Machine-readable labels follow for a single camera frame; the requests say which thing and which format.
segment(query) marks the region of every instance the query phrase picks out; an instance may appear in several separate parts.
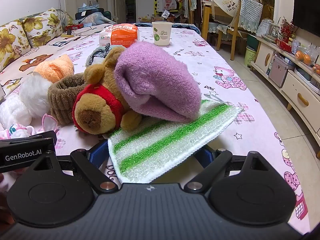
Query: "tiled floor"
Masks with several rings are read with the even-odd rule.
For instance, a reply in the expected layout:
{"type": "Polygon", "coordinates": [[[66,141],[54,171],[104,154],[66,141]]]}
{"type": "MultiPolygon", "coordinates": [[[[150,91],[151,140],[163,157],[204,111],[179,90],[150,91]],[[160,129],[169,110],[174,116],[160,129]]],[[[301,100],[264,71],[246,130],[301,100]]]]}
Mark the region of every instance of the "tiled floor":
{"type": "Polygon", "coordinates": [[[316,153],[320,147],[299,115],[292,109],[287,111],[288,102],[256,70],[244,65],[244,56],[236,55],[230,60],[231,47],[222,44],[218,53],[257,98],[286,147],[300,180],[308,206],[310,227],[313,229],[320,221],[320,160],[316,153]]]}

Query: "purple towel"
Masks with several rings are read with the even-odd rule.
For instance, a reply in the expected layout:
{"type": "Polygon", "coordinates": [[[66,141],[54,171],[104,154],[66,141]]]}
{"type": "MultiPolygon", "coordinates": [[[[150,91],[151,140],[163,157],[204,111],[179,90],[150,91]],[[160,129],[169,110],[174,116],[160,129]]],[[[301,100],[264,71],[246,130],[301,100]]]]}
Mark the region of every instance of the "purple towel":
{"type": "Polygon", "coordinates": [[[149,42],[137,42],[118,58],[114,72],[124,99],[136,112],[175,122],[198,117],[201,92],[187,65],[149,42]]]}

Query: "orange towel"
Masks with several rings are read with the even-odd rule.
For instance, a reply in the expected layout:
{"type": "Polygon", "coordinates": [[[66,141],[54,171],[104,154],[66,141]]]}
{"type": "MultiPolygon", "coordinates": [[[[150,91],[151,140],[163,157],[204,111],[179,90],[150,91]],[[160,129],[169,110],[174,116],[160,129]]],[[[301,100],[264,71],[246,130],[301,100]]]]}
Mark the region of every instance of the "orange towel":
{"type": "Polygon", "coordinates": [[[45,79],[55,83],[64,77],[73,75],[75,68],[68,55],[64,54],[57,59],[41,62],[36,66],[34,72],[38,72],[45,79]]]}

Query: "star print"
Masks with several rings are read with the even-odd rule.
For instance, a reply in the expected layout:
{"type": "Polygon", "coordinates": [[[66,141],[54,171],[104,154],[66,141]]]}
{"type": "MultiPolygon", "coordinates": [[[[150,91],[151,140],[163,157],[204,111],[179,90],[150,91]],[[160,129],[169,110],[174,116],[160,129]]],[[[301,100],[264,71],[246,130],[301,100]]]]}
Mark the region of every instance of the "star print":
{"type": "Polygon", "coordinates": [[[237,140],[238,140],[238,139],[242,139],[242,134],[236,133],[234,136],[237,138],[237,140]]]}
{"type": "Polygon", "coordinates": [[[149,187],[146,187],[145,189],[151,192],[151,191],[155,190],[156,188],[150,185],[149,187]]]}

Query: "tv stand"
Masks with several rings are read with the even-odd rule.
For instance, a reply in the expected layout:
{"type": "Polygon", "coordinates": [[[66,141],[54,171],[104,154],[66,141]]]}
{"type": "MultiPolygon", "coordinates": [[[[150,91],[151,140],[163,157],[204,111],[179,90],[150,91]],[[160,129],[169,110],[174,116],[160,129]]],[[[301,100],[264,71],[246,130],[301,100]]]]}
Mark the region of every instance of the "tv stand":
{"type": "MultiPolygon", "coordinates": [[[[320,118],[318,115],[320,109],[320,95],[309,88],[292,70],[288,70],[282,88],[278,87],[278,85],[269,78],[266,72],[271,60],[278,52],[305,70],[319,83],[320,76],[314,73],[311,67],[297,60],[293,54],[280,49],[276,44],[268,42],[261,37],[257,37],[257,40],[259,41],[258,51],[255,61],[251,62],[250,70],[253,71],[253,69],[256,69],[280,92],[280,94],[288,101],[287,110],[290,111],[293,108],[298,113],[318,145],[320,145],[320,118]]],[[[317,153],[316,157],[320,159],[320,151],[317,153]]]]}

